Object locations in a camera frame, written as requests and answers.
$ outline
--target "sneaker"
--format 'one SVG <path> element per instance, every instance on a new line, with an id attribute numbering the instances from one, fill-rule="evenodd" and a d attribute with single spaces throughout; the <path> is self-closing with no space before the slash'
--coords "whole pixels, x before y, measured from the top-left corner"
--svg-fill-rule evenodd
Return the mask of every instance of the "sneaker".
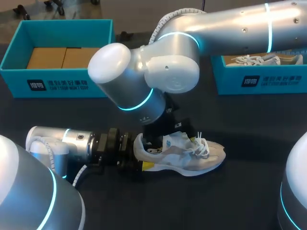
<path id="1" fill-rule="evenodd" d="M 226 156 L 222 145 L 206 141 L 201 134 L 194 141 L 182 132 L 164 136 L 162 151 L 152 147 L 146 151 L 142 138 L 142 133 L 136 137 L 133 151 L 139 161 L 151 162 L 146 171 L 174 170 L 183 176 L 197 176 L 218 167 Z"/>
<path id="2" fill-rule="evenodd" d="M 296 55 L 294 57 L 279 57 L 276 54 L 268 54 L 263 57 L 249 55 L 236 57 L 235 63 L 228 64 L 227 66 L 273 66 L 273 65 L 302 65 L 303 56 Z"/>

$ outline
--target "shoe box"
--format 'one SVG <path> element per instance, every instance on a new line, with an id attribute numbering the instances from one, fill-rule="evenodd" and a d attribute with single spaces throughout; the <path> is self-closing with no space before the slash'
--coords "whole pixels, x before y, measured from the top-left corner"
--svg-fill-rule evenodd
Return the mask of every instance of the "shoe box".
<path id="1" fill-rule="evenodd" d="M 0 65 L 14 98 L 97 98 L 87 66 L 115 41 L 112 20 L 21 21 Z"/>
<path id="2" fill-rule="evenodd" d="M 277 55 L 284 58 L 294 57 L 294 55 Z M 235 60 L 232 59 L 239 56 L 245 55 L 211 56 L 219 95 L 307 92 L 307 65 L 226 66 L 234 63 Z"/>

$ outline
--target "teal box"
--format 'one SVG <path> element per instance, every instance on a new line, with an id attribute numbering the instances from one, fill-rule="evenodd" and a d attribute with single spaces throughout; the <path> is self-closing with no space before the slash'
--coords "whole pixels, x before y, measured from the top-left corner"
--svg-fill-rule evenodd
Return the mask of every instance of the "teal box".
<path id="1" fill-rule="evenodd" d="M 85 68 L 26 68 L 35 47 L 103 47 L 114 41 L 112 20 L 21 21 L 0 74 L 15 98 L 106 97 Z"/>
<path id="2" fill-rule="evenodd" d="M 219 95 L 307 92 L 307 65 L 226 66 L 211 56 Z"/>

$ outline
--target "yellow label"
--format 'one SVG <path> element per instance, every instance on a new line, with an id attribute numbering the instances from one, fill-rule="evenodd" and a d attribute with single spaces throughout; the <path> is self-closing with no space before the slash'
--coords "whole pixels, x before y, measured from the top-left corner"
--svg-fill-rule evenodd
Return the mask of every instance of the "yellow label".
<path id="1" fill-rule="evenodd" d="M 154 167 L 154 163 L 143 161 L 142 171 L 145 171 L 145 170 L 150 169 L 152 167 Z"/>

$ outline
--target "shoelace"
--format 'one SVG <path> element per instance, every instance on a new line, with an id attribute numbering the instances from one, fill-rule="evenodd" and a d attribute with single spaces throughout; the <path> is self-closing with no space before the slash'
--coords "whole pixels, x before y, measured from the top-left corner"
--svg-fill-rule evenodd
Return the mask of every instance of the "shoelace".
<path id="1" fill-rule="evenodd" d="M 263 65 L 264 60 L 260 56 L 250 57 L 249 55 L 233 58 L 237 63 L 247 65 Z"/>
<path id="2" fill-rule="evenodd" d="M 208 143 L 206 141 L 205 138 L 201 138 L 201 132 L 197 132 L 198 137 L 195 138 L 195 143 L 198 145 L 198 147 L 196 149 L 191 149 L 191 150 L 187 150 L 186 152 L 189 152 L 197 157 L 203 157 L 203 158 L 208 158 L 209 157 L 209 146 Z"/>

